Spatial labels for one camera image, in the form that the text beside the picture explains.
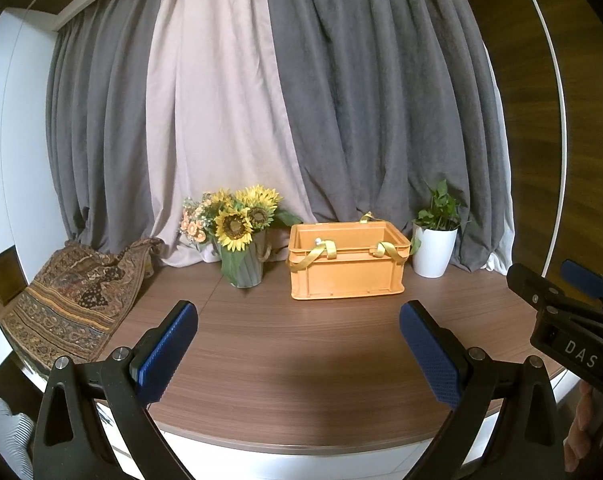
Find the blue gripper pad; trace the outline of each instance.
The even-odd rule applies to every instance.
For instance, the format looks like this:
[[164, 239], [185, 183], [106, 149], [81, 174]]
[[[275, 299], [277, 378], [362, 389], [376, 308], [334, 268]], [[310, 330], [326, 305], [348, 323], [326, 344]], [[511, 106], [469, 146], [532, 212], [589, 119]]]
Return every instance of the blue gripper pad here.
[[461, 381], [458, 368], [432, 332], [441, 329], [418, 301], [401, 307], [399, 326], [435, 397], [454, 410], [461, 400]]
[[559, 269], [561, 277], [594, 300], [603, 300], [603, 276], [582, 267], [573, 260], [564, 260]]
[[197, 308], [181, 300], [157, 328], [148, 330], [135, 347], [130, 375], [137, 399], [147, 406], [161, 399], [181, 359], [197, 334]]

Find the orange plastic crate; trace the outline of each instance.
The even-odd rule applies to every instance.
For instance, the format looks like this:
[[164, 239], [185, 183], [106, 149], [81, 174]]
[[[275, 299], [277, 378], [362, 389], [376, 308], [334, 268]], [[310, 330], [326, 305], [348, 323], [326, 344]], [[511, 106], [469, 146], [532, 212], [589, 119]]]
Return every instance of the orange plastic crate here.
[[[326, 252], [303, 270], [290, 271], [295, 300], [326, 300], [399, 294], [410, 241], [390, 222], [334, 222], [297, 224], [290, 231], [288, 264], [299, 264], [316, 247], [316, 240], [331, 240], [337, 257]], [[403, 261], [388, 253], [374, 256], [379, 242], [389, 242]]]

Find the paisley fabric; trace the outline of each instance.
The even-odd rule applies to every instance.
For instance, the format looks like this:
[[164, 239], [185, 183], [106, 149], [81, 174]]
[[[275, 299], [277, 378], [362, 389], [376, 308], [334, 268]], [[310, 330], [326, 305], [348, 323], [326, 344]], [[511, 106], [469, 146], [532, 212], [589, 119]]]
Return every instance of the paisley fabric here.
[[120, 254], [103, 254], [76, 242], [56, 251], [0, 322], [9, 340], [43, 370], [61, 355], [75, 363], [99, 359], [126, 317], [150, 254], [161, 240], [134, 242]]

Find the wooden table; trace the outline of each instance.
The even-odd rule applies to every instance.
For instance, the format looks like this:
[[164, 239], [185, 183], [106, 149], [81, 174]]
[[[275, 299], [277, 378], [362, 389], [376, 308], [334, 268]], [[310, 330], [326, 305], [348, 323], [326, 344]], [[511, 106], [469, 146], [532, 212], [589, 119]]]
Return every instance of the wooden table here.
[[219, 264], [166, 267], [152, 280], [102, 356], [133, 346], [177, 300], [192, 301], [199, 332], [150, 413], [164, 430], [223, 446], [331, 454], [433, 436], [448, 407], [399, 332], [408, 300], [493, 359], [539, 354], [529, 343], [535, 311], [495, 272], [449, 267], [429, 280], [406, 266], [400, 295], [325, 301], [293, 300], [282, 263], [248, 290], [222, 279]]

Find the human hand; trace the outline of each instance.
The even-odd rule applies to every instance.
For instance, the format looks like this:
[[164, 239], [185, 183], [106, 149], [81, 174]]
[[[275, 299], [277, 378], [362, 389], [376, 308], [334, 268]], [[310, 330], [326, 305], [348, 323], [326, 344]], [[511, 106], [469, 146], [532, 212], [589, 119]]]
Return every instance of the human hand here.
[[585, 381], [579, 381], [579, 392], [582, 398], [577, 404], [575, 420], [564, 441], [564, 462], [568, 473], [577, 469], [579, 461], [588, 454], [591, 447], [590, 436], [585, 430], [593, 420], [593, 387]]

